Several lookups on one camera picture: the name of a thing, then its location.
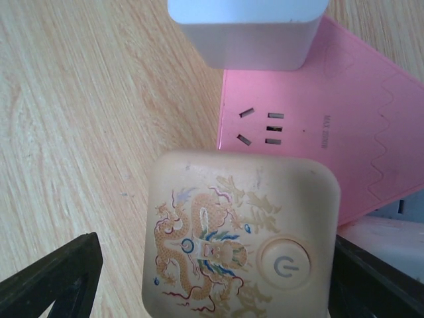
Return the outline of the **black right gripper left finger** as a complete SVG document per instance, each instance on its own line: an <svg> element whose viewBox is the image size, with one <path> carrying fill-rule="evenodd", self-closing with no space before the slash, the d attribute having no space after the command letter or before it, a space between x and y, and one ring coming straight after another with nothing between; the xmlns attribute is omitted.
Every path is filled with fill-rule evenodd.
<svg viewBox="0 0 424 318"><path fill-rule="evenodd" d="M102 266L97 233L80 235L1 282L1 316L89 317Z"/></svg>

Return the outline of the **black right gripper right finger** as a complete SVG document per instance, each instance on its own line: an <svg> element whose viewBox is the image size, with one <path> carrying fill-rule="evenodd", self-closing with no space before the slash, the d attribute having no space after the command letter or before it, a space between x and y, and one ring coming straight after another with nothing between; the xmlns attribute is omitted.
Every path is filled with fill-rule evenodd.
<svg viewBox="0 0 424 318"><path fill-rule="evenodd" d="M423 284L338 235L329 315L422 317Z"/></svg>

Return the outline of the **white cube plug red pattern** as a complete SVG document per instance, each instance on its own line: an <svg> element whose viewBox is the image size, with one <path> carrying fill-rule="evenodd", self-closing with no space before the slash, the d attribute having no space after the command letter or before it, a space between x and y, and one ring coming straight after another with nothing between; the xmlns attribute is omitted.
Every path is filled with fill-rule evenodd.
<svg viewBox="0 0 424 318"><path fill-rule="evenodd" d="M423 283L423 223L364 216L340 226L338 234Z"/></svg>

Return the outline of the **beige dragon cube plug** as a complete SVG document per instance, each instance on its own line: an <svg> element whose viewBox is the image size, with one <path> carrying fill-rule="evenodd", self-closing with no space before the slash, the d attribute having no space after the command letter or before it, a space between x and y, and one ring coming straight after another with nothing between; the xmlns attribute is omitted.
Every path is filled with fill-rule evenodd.
<svg viewBox="0 0 424 318"><path fill-rule="evenodd" d="M341 190L303 158L175 150L149 179L151 317L327 317Z"/></svg>

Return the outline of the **pink triangular power strip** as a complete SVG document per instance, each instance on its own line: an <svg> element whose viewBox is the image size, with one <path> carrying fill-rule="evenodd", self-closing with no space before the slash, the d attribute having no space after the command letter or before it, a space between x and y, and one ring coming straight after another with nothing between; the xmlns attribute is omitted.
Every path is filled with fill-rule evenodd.
<svg viewBox="0 0 424 318"><path fill-rule="evenodd" d="M300 69L224 71L217 146L327 166L344 224L423 189L423 84L324 17Z"/></svg>

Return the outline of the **white 66W USB charger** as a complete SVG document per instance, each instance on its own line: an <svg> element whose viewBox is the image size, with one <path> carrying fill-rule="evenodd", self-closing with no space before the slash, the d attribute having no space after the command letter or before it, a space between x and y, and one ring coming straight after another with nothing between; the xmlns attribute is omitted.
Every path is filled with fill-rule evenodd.
<svg viewBox="0 0 424 318"><path fill-rule="evenodd" d="M294 71L305 63L328 0L167 2L211 68Z"/></svg>

